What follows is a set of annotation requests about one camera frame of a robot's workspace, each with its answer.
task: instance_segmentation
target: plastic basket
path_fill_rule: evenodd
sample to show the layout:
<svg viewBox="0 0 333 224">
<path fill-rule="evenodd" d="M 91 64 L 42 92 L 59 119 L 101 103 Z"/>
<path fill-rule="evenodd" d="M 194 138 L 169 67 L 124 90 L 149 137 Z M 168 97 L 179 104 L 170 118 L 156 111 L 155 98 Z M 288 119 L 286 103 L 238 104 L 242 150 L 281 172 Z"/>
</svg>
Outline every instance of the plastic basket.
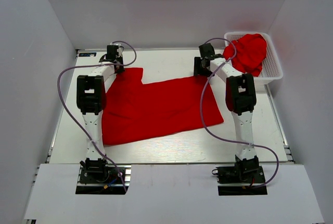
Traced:
<svg viewBox="0 0 333 224">
<path fill-rule="evenodd" d="M 242 38 L 245 34 L 255 34 L 258 32 L 229 32 L 224 35 L 229 41 L 235 41 Z M 273 42 L 270 36 L 266 33 L 259 33 L 267 42 L 266 58 L 262 62 L 262 71 L 258 77 L 254 77 L 255 85 L 266 85 L 273 80 L 279 80 L 283 77 L 282 68 L 279 58 L 275 51 Z"/>
</svg>

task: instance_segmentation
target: crumpled red cloth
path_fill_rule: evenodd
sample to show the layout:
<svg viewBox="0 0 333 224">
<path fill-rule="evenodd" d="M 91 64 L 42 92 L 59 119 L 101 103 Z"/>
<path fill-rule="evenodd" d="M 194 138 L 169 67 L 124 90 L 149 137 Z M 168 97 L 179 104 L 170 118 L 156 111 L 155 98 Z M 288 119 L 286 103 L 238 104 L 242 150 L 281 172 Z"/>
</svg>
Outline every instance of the crumpled red cloth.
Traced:
<svg viewBox="0 0 333 224">
<path fill-rule="evenodd" d="M 242 73 L 251 73 L 258 77 L 262 70 L 262 61 L 266 58 L 266 40 L 260 34 L 246 34 L 232 41 L 236 46 L 237 55 L 232 60 L 233 67 Z M 223 56 L 228 59 L 234 55 L 234 48 L 228 45 Z"/>
<path fill-rule="evenodd" d="M 142 84 L 142 76 L 142 68 L 127 68 L 117 74 L 108 90 L 102 116 L 104 144 L 123 144 L 203 127 L 199 102 L 206 77 Z M 209 85 L 203 114 L 208 126 L 223 122 Z"/>
</svg>

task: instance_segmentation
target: purple cable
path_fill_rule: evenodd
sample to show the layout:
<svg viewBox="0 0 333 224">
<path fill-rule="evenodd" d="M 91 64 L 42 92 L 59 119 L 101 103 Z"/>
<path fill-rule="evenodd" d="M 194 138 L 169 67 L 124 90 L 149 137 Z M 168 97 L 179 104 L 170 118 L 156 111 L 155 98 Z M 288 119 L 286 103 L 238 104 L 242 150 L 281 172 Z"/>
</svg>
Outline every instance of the purple cable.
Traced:
<svg viewBox="0 0 333 224">
<path fill-rule="evenodd" d="M 258 185 L 258 186 L 252 186 L 253 188 L 259 188 L 259 187 L 265 186 L 265 185 L 267 185 L 268 183 L 270 183 L 270 182 L 274 179 L 274 177 L 276 176 L 276 174 L 277 174 L 277 172 L 278 172 L 278 170 L 279 170 L 279 158 L 278 158 L 277 154 L 274 152 L 274 150 L 270 149 L 269 147 L 262 146 L 262 145 L 250 144 L 250 143 L 248 143 L 248 142 L 242 142 L 242 141 L 236 141 L 236 140 L 229 140 L 229 139 L 225 139 L 225 138 L 222 138 L 222 137 L 218 137 L 217 135 L 215 135 L 214 133 L 212 133 L 212 132 L 208 129 L 208 127 L 207 127 L 207 125 L 206 125 L 206 123 L 204 122 L 204 119 L 203 119 L 203 111 L 202 111 L 203 95 L 204 95 L 204 92 L 206 91 L 206 88 L 207 88 L 207 86 L 208 86 L 208 84 L 209 84 L 211 78 L 212 78 L 212 77 L 215 75 L 215 73 L 216 73 L 219 69 L 221 69 L 221 68 L 222 68 L 227 62 L 229 62 L 230 60 L 232 60 L 232 59 L 236 56 L 236 53 L 237 53 L 237 49 L 236 49 L 236 46 L 234 45 L 234 43 L 232 43 L 231 41 L 229 41 L 229 40 L 227 40 L 227 39 L 225 39 L 225 38 L 211 38 L 211 39 L 207 40 L 207 41 L 205 42 L 205 44 L 208 43 L 209 41 L 214 40 L 214 39 L 221 39 L 221 40 L 223 40 L 223 41 L 228 41 L 228 42 L 233 46 L 233 48 L 234 48 L 234 50 L 235 50 L 235 53 L 234 53 L 234 55 L 233 55 L 231 58 L 227 59 L 225 62 L 223 62 L 222 64 L 220 64 L 220 65 L 218 66 L 218 68 L 216 68 L 216 70 L 212 72 L 212 74 L 208 77 L 207 82 L 205 83 L 205 85 L 204 85 L 204 87 L 203 87 L 203 90 L 202 90 L 202 93 L 201 93 L 201 97 L 200 97 L 200 117 L 201 117 L 201 122 L 202 122 L 202 125 L 203 125 L 203 127 L 205 128 L 205 130 L 206 130 L 211 136 L 213 136 L 213 137 L 215 137 L 215 138 L 217 138 L 217 139 L 219 139 L 219 140 L 221 140 L 221 141 L 231 142 L 231 143 L 237 143 L 237 144 L 252 145 L 252 146 L 257 147 L 257 148 L 267 149 L 267 150 L 271 151 L 271 152 L 274 154 L 275 159 L 276 159 L 276 169 L 275 169 L 275 171 L 274 171 L 272 177 L 271 177 L 268 181 L 266 181 L 265 183 L 260 184 L 260 185 Z"/>
<path fill-rule="evenodd" d="M 134 49 L 133 46 L 131 46 L 129 43 L 125 42 L 125 41 L 115 41 L 115 42 L 112 42 L 112 43 L 124 43 L 124 44 L 127 44 L 134 52 L 135 54 L 135 57 L 134 57 L 134 60 L 131 61 L 130 63 L 128 64 L 117 64 L 119 66 L 122 66 L 122 67 L 127 67 L 128 65 L 131 65 L 135 62 L 136 60 L 136 57 L 137 57 L 137 54 L 136 54 L 136 51 Z M 89 133 L 86 131 L 86 129 L 79 123 L 79 121 L 76 120 L 76 118 L 73 116 L 73 114 L 69 111 L 68 107 L 66 106 L 66 103 L 63 99 L 63 96 L 62 96 L 62 93 L 61 93 L 61 89 L 60 89 L 60 80 L 61 80 L 61 77 L 62 75 L 69 71 L 69 70 L 72 70 L 72 69 L 75 69 L 75 68 L 90 68 L 90 67 L 100 67 L 102 66 L 102 64 L 92 64 L 92 65 L 78 65 L 76 67 L 68 67 L 66 69 L 64 69 L 58 76 L 58 80 L 57 80 L 57 88 L 58 88 L 58 94 L 59 94 L 59 98 L 60 98 L 60 101 L 61 101 L 61 104 L 63 106 L 63 108 L 66 110 L 66 112 L 68 113 L 68 115 L 73 119 L 73 121 L 80 127 L 81 130 L 83 130 L 83 132 L 87 135 L 88 139 L 92 142 L 93 146 L 95 147 L 96 151 L 105 159 L 109 160 L 113 165 L 114 167 L 116 168 L 117 172 L 118 172 L 118 176 L 120 177 L 121 179 L 121 183 L 123 184 L 123 187 L 124 187 L 124 190 L 125 192 L 127 192 L 127 189 L 126 189 L 126 186 L 125 186 L 125 182 L 124 182 L 124 179 L 122 177 L 122 173 L 120 172 L 118 166 L 116 165 L 116 163 L 108 158 L 105 154 L 103 154 L 99 148 L 97 147 L 96 143 L 93 141 L 92 137 L 89 135 Z"/>
</svg>

